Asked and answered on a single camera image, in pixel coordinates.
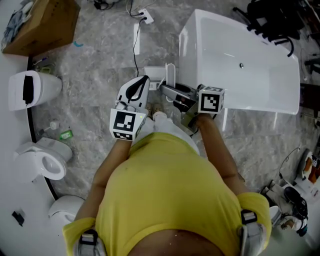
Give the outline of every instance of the power strip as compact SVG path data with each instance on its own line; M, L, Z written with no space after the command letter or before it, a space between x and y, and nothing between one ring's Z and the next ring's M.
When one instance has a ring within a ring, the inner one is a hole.
M147 9L142 9L139 10L139 13L143 13L141 16L139 16L139 18L143 18L146 17L146 19L144 20L145 24L151 24L154 22L154 19L151 17L150 13L147 11Z

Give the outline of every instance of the person's right arm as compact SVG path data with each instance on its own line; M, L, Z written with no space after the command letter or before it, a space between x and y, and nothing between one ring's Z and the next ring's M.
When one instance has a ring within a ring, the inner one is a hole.
M236 196L249 192L239 179L236 163L211 116L200 114L197 117L196 125L201 132L208 160L217 169L224 183Z

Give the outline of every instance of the grey cloth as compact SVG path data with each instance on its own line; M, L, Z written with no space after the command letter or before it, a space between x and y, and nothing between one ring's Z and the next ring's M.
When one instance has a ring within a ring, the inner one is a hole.
M1 49L3 50L8 44L10 44L17 36L21 26L25 22L25 17L27 14L24 14L22 9L28 4L32 2L31 0L23 0L20 3L21 8L12 14L9 23L4 30L3 39L1 41Z

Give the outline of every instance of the forearm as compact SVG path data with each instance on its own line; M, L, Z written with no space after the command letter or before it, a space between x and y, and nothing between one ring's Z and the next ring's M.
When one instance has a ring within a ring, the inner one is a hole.
M209 115L201 115L197 120L208 160L215 166L223 179L237 176L236 163L227 149L220 132Z
M114 170L127 160L132 141L118 139L110 153L96 171L92 185L106 187Z

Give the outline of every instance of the green object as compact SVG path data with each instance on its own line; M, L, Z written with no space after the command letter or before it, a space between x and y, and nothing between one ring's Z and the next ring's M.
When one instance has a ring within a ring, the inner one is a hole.
M72 133L72 130L67 130L60 134L60 140L66 140L73 136L74 134Z

